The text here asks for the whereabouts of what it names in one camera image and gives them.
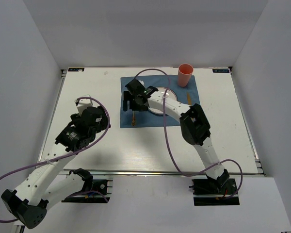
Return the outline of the gold fork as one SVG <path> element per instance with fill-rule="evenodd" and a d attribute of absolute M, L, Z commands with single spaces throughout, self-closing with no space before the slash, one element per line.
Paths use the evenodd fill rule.
<path fill-rule="evenodd" d="M 136 125 L 136 116 L 135 116 L 135 111 L 132 111 L 132 121 L 131 121 L 131 125 L 133 127 L 135 127 Z"/>

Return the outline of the white plate with red characters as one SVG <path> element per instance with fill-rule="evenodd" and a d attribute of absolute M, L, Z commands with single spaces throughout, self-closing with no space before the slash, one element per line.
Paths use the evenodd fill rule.
<path fill-rule="evenodd" d="M 163 95 L 166 91 L 166 88 L 165 87 L 157 87 L 158 91 Z M 166 96 L 168 98 L 171 98 L 173 100 L 178 100 L 176 94 L 174 91 L 172 90 L 167 90 L 166 92 Z M 154 109 L 154 108 L 149 108 L 148 111 L 152 114 L 155 114 L 155 115 L 158 115 L 158 116 L 162 116 L 163 115 L 163 112 L 158 110 L 158 109 Z"/>

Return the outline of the blue cloth napkin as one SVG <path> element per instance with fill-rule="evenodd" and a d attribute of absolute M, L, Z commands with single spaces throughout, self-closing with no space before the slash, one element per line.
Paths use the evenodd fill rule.
<path fill-rule="evenodd" d="M 180 87 L 178 85 L 178 76 L 177 75 L 169 75 L 171 84 L 169 90 L 175 92 L 179 102 L 188 103 L 187 100 L 187 92 L 189 92 L 192 103 L 200 103 L 199 94 L 197 90 L 197 85 L 195 81 L 195 76 L 191 76 L 186 87 Z M 138 77 L 140 81 L 144 82 L 145 87 L 153 86 L 157 87 L 167 87 L 168 79 L 165 75 L 145 75 Z M 163 126 L 163 115 L 158 116 L 150 113 L 149 111 L 145 112 L 135 112 L 136 116 L 136 128 L 145 128 L 145 127 L 162 127 Z M 132 128 L 132 110 L 120 112 L 120 128 Z"/>

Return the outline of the gold knife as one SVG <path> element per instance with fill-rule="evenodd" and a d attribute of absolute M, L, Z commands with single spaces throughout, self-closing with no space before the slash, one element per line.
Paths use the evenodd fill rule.
<path fill-rule="evenodd" d="M 187 92 L 187 100 L 188 100 L 188 104 L 192 105 L 192 99 L 191 99 L 189 92 Z"/>

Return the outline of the pink plastic cup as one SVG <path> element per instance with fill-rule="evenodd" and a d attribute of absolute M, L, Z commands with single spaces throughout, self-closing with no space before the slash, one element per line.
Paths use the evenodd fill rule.
<path fill-rule="evenodd" d="M 180 87 L 187 86 L 193 71 L 194 68 L 190 64 L 181 64 L 178 67 L 178 85 Z"/>

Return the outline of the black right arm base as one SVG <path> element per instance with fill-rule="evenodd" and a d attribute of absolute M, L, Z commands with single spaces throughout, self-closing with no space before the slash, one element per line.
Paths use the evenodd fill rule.
<path fill-rule="evenodd" d="M 235 179 L 230 178 L 220 190 L 212 186 L 207 179 L 194 179 L 189 190 L 193 193 L 194 206 L 240 205 L 238 193 L 232 196 L 237 191 Z"/>

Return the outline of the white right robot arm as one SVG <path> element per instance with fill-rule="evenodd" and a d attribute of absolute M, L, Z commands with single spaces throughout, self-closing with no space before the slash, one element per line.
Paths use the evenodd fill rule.
<path fill-rule="evenodd" d="M 180 123 L 183 139 L 192 145 L 207 169 L 210 190 L 222 193 L 227 187 L 229 173 L 220 163 L 210 137 L 210 124 L 199 104 L 187 105 L 170 98 L 153 86 L 133 79 L 125 85 L 123 110 L 143 111 L 156 109 Z"/>

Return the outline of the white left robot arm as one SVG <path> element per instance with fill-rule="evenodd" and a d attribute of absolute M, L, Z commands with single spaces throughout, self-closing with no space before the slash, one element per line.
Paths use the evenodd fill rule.
<path fill-rule="evenodd" d="M 96 142 L 96 134 L 110 127 L 109 115 L 99 104 L 93 106 L 89 95 L 75 100 L 78 112 L 55 138 L 51 151 L 41 165 L 14 190 L 5 190 L 1 199 L 8 211 L 28 229 L 37 227 L 47 212 L 63 200 L 102 197 L 107 202 L 107 181 L 93 179 L 93 175 L 82 168 L 69 172 L 57 185 L 51 183 L 63 168 Z"/>

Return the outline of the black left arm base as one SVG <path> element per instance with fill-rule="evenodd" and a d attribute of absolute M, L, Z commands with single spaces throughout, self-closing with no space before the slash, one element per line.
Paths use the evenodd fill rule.
<path fill-rule="evenodd" d="M 94 177 L 83 169 L 71 170 L 66 177 L 71 174 L 77 174 L 85 181 L 81 191 L 69 195 L 62 203 L 108 203 L 113 188 L 112 179 Z"/>

